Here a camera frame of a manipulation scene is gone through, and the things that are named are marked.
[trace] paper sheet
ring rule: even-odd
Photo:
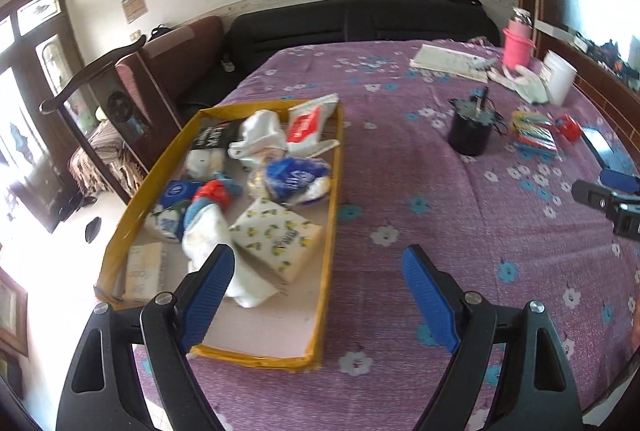
[[[450,74],[486,83],[486,71],[474,68],[479,62],[483,61],[486,61],[486,59],[482,56],[474,56],[434,45],[423,45],[415,55],[415,58],[411,59],[410,65],[412,68],[449,72]]]

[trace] picture frame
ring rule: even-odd
[[[0,342],[29,356],[27,291],[0,268]]]

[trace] brown cushion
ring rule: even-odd
[[[218,63],[223,27],[217,16],[207,16],[164,34],[140,49],[149,71],[171,100]]]

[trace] white glove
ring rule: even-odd
[[[277,293],[276,288],[238,254],[220,207],[211,204],[199,211],[184,231],[182,250],[193,263],[194,269],[200,270],[219,243],[231,247],[236,257],[236,270],[226,289],[226,296],[232,297],[241,307],[252,308]]]
[[[487,76],[491,81],[501,84],[516,92],[521,98],[530,104],[546,104],[549,102],[545,85],[540,77],[528,68],[517,65],[516,70],[520,73],[514,77],[506,66],[502,66],[504,75],[501,75],[495,68],[487,71]]]

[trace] purple bedsheet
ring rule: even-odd
[[[479,55],[484,48],[439,42]],[[425,326],[400,273],[402,249],[419,243],[463,289],[493,303],[544,302],[563,341],[583,406],[630,357],[640,246],[575,204],[571,184],[600,168],[582,141],[557,142],[562,162],[516,151],[493,134],[485,154],[468,158],[446,142],[450,98],[482,84],[415,71],[421,42],[361,42],[284,50],[250,75],[225,103],[340,94],[345,111],[342,207],[319,371],[291,374],[196,358],[203,392],[235,431],[409,430],[444,372],[449,355]],[[505,118],[526,109],[490,84]],[[595,107],[573,89],[564,108],[599,128],[620,150]],[[136,351],[151,389],[142,347]],[[470,421],[482,425],[502,351],[494,347]]]

